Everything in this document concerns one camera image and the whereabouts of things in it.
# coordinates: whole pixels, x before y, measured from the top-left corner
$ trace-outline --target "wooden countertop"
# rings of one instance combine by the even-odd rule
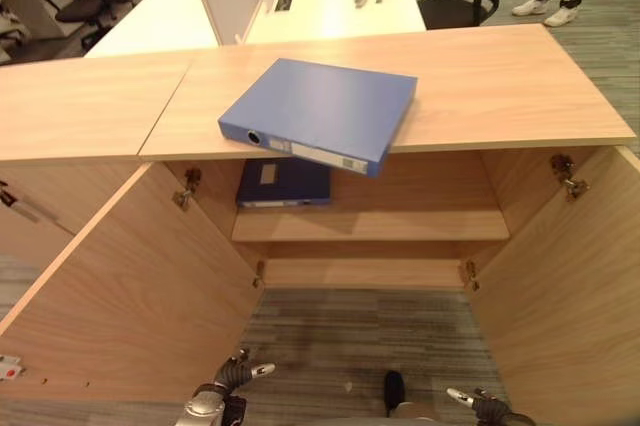
[[[392,152],[621,144],[632,130],[540,25],[76,59],[0,69],[0,161],[274,155],[218,117],[277,59],[417,76]]]
[[[203,51],[141,155],[271,155],[226,140],[217,120],[281,57],[417,76],[396,153],[619,144],[634,137],[543,26],[520,25]]]
[[[136,157],[194,52],[0,69],[0,161]]]

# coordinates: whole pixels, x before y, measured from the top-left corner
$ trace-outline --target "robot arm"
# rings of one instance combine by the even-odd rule
[[[231,396],[231,393],[252,379],[266,376],[276,369],[271,363],[251,368],[246,364],[248,358],[249,352],[241,350],[238,358],[229,358],[222,365],[213,383],[200,385],[185,405],[176,426],[238,426],[244,416],[245,403]],[[239,420],[234,419],[235,415],[225,415],[227,403],[233,403],[235,409],[240,408]]]

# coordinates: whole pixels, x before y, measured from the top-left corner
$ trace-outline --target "dark blue binder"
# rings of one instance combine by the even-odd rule
[[[377,176],[417,81],[279,59],[218,124],[229,139]]]
[[[298,158],[248,159],[242,172],[238,206],[266,208],[326,204],[331,170]]]

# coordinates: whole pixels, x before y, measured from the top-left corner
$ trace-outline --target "cabinet hinge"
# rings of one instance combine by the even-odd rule
[[[258,289],[260,285],[263,284],[262,282],[263,275],[264,275],[264,261],[258,261],[258,264],[256,265],[256,275],[253,278],[253,283],[252,283],[252,286],[254,288]]]
[[[189,209],[189,198],[193,196],[196,189],[198,189],[198,185],[202,179],[202,171],[198,168],[191,168],[184,173],[184,177],[187,179],[184,191],[176,191],[173,193],[173,202],[176,203],[180,209],[186,211]]]
[[[558,182],[564,185],[567,190],[567,201],[572,203],[584,193],[589,191],[589,184],[586,181],[573,178],[575,164],[570,156],[556,154],[551,157],[551,169]]]
[[[0,356],[0,381],[13,381],[25,369],[20,366],[20,358],[14,356]]]
[[[471,260],[468,260],[464,264],[464,272],[466,275],[465,285],[470,284],[472,291],[477,291],[480,289],[480,283],[476,277],[476,263]]]

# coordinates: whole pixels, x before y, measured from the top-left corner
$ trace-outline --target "binder ring hole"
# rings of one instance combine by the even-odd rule
[[[253,144],[260,144],[260,136],[258,136],[255,131],[249,131],[247,133],[247,136],[249,136],[249,141],[251,141]]]

